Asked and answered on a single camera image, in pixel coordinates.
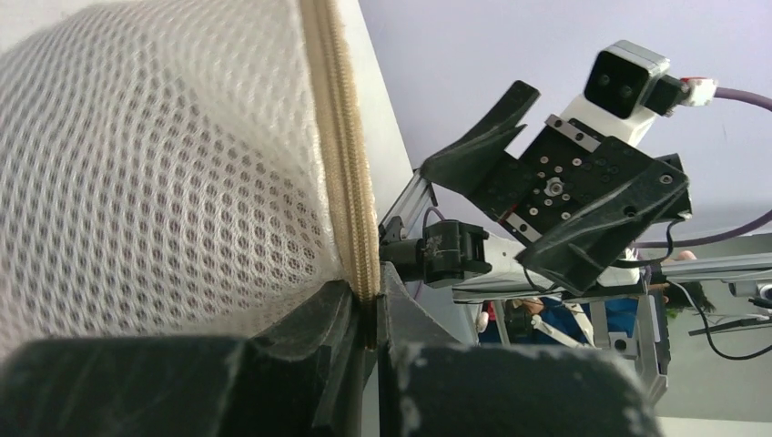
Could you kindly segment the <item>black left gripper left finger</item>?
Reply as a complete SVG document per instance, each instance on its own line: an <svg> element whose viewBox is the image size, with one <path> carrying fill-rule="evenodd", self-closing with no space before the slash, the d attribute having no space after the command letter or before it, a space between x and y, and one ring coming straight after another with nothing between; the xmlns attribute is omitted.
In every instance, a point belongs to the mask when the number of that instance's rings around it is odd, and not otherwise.
<svg viewBox="0 0 772 437"><path fill-rule="evenodd" d="M357 436L359 321L333 281L254 337L29 342L1 367L1 433Z"/></svg>

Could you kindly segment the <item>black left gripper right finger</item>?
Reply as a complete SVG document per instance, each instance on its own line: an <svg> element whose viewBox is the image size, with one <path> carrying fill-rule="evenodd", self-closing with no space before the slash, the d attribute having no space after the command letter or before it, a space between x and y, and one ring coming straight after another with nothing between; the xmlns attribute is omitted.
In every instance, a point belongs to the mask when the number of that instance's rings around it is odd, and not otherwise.
<svg viewBox="0 0 772 437"><path fill-rule="evenodd" d="M618 356L456 340L381 264L384 436L659 436L642 382Z"/></svg>

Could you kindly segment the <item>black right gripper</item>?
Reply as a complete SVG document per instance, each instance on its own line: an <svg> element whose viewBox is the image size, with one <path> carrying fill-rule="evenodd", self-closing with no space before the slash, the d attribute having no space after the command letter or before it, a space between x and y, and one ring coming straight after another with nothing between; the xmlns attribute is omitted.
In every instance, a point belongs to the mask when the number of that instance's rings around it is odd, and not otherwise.
<svg viewBox="0 0 772 437"><path fill-rule="evenodd" d="M677 155L652 158L616 137L551 116L518 158L506 148L541 93L516 80L460 139L426 158L420 174L467 196L524 245L526 269L582 296L657 223L691 214Z"/></svg>

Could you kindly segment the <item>white round mesh laundry bag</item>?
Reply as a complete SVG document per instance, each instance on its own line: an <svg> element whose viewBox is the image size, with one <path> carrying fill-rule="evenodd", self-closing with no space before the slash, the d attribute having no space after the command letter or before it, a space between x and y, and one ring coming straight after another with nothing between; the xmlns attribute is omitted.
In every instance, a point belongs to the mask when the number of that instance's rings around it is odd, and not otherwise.
<svg viewBox="0 0 772 437"><path fill-rule="evenodd" d="M1 352L369 307L378 220L336 1L90 6L1 55Z"/></svg>

